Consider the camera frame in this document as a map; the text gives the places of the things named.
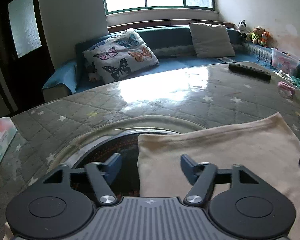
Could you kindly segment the cream knit garment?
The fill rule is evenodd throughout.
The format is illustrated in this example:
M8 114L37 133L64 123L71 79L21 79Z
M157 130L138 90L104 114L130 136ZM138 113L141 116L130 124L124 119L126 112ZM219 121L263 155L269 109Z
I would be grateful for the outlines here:
M138 148L140 196L184 198L191 186L180 167L183 154L219 168L241 164L294 204L289 236L300 239L300 141L279 113L185 134L143 134Z

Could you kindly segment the round induction cooker inset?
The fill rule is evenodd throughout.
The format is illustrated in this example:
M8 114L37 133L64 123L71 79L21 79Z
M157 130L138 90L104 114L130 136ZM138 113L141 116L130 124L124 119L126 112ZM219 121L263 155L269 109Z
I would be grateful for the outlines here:
M176 132L160 128L137 128L119 131L117 135L107 135L93 141L84 154L72 162L72 168L83 168L92 162L104 163L114 153L118 153L122 158L122 167L110 188L118 198L138 197L140 191L137 167L138 137L141 134L170 135Z

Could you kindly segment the pink hair scrunchie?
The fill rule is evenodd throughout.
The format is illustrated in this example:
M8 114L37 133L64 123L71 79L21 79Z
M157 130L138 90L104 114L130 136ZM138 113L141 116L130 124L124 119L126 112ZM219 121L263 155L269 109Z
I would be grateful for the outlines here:
M278 82L277 87L279 93L285 98L292 99L294 97L296 89L293 86L289 85L288 83L280 81Z

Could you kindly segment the crumpled cloths on sofa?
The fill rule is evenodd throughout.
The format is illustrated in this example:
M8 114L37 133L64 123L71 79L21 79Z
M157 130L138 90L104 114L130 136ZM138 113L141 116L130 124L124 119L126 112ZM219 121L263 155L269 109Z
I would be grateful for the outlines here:
M279 70L278 72L273 71L273 73L280 76L281 78L288 81L289 83L296 85L296 87L298 87L298 89L300 89L300 77L290 76L290 75L284 73L282 70Z

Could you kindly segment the clear plastic storage box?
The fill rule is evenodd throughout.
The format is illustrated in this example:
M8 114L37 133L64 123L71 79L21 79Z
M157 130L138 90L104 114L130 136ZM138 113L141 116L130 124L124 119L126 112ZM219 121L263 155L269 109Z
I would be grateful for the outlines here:
M290 76L298 76L300 72L299 59L279 48L272 48L271 65Z

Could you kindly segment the black remote control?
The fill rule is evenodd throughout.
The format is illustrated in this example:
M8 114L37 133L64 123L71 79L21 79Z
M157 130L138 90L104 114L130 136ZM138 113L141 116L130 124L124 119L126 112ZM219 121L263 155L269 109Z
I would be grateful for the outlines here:
M234 73L254 77L266 82L269 82L271 80L271 75L268 72L243 64L229 63L228 69Z

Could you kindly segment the tissue box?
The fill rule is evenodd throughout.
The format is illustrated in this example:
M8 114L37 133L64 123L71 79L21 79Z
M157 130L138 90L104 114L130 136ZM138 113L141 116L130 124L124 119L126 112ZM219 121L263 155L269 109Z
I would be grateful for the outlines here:
M17 128L11 118L0 118L0 163L16 133Z

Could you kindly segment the butterfly print pillow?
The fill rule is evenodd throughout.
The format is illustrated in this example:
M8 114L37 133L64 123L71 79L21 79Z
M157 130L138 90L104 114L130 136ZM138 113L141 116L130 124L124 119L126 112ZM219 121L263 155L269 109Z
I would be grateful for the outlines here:
M133 29L127 29L83 51L88 68L93 68L104 83L124 79L159 60Z

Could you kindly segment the blue corner sofa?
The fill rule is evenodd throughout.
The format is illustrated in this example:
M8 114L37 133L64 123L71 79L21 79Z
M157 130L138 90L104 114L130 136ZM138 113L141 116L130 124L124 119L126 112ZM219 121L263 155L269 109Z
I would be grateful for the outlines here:
M150 49L159 59L160 64L138 70L132 77L165 72L169 70L182 69L200 65L221 63L221 59L197 59L192 44L190 29L186 25L159 26L140 28L136 32L146 42ZM234 61L250 61L272 69L272 51L249 42L244 42L239 32L235 29L227 29L230 42L236 55ZM50 76L43 86L43 95L46 102L64 98L66 96L80 93L104 84L103 81L90 82L88 71L90 67L84 58L84 51L95 48L106 39L116 36L115 33L96 37L75 45L76 56L64 62Z

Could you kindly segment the orange plush toy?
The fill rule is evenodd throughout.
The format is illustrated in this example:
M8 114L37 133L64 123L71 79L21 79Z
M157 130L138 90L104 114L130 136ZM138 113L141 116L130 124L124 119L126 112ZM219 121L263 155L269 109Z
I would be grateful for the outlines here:
M268 46L268 40L270 38L270 33L268 31L264 31L261 35L261 38L260 38L260 45L262 47L267 47Z

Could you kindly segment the dark door frosted glass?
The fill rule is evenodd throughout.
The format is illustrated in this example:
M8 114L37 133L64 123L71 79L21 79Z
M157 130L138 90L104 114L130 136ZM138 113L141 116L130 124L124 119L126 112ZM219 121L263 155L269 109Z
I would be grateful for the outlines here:
M43 85L55 69L38 0L0 0L0 69L19 112L44 103Z

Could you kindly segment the brown plush toy green vest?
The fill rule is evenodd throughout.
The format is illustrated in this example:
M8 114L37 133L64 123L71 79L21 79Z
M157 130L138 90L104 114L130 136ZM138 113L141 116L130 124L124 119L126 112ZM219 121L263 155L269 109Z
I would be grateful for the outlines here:
M261 26L255 27L251 33L249 33L250 40L253 44L260 44L264 29Z

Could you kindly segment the beige square pillow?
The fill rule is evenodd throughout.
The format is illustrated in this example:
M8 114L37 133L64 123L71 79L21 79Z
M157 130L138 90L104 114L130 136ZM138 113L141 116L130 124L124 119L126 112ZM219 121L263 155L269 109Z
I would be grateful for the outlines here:
M199 58L235 56L226 26L189 23L194 50Z

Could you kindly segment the black white plush toy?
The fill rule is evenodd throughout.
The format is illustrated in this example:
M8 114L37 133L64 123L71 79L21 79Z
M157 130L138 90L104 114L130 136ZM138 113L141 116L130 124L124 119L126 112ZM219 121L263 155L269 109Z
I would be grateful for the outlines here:
M250 42L251 39L249 37L249 32L247 31L247 25L245 20L241 20L239 24L237 25L237 30L240 33L240 36L243 41Z

